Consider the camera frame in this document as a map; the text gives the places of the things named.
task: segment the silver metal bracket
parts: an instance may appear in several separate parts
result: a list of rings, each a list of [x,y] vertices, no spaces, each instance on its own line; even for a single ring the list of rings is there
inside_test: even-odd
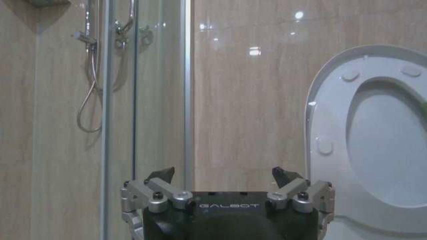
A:
[[[161,192],[166,196],[174,208],[185,209],[188,201],[193,198],[193,194],[189,191],[177,189],[157,177],[152,178],[146,185],[152,190]]]
[[[133,240],[144,240],[144,228],[140,215],[136,211],[122,212],[121,219],[128,224],[129,232]]]
[[[284,209],[293,195],[296,195],[300,191],[304,191],[306,186],[306,181],[301,178],[296,178],[277,191],[268,192],[266,198],[272,202],[274,209]]]
[[[317,239],[321,240],[327,234],[327,227],[335,218],[335,188],[325,181],[317,181],[292,198],[292,207],[300,213],[310,213],[313,209],[318,212]]]
[[[144,183],[130,181],[126,187],[121,188],[121,211],[128,213],[148,207],[152,213],[164,212],[168,209],[168,198],[164,195],[153,195],[154,191]]]

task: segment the bathroom wall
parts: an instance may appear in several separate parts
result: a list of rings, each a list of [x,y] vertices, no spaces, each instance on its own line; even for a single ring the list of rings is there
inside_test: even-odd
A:
[[[36,15],[0,0],[0,239],[30,239]]]
[[[98,133],[84,133],[76,114],[89,89],[85,45],[72,37],[85,26],[85,0],[37,10],[33,90],[30,239],[98,238]],[[81,122],[100,124],[92,98]]]
[[[304,106],[328,59],[369,44],[427,53],[424,0],[194,1],[194,188],[304,174]]]

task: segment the bolt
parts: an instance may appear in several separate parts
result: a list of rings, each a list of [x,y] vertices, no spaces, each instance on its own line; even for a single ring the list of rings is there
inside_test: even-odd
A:
[[[180,192],[180,193],[177,194],[177,196],[178,196],[180,198],[184,198],[184,197],[188,196],[188,192],[186,192],[186,191],[182,191],[182,192]]]
[[[306,201],[308,200],[308,193],[305,191],[300,191],[297,193],[297,199]]]
[[[162,193],[161,193],[160,191],[156,191],[156,192],[152,194],[152,199],[154,199],[154,200],[162,199]]]

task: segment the white toilet seat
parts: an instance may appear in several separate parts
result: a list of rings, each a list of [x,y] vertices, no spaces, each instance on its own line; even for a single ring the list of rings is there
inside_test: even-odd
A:
[[[347,146],[351,104],[361,85],[377,78],[388,79],[417,101],[427,102],[427,56],[384,45],[361,46],[340,53],[317,73],[306,98],[306,174],[313,182],[333,183],[337,216],[381,231],[423,234],[427,202],[415,206],[384,202],[363,186],[351,165]]]

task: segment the toilet bowl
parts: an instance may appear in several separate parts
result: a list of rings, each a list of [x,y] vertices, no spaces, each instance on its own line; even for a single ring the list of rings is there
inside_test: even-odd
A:
[[[305,166],[335,185],[327,240],[427,240],[427,56],[345,50],[318,71],[305,105]]]

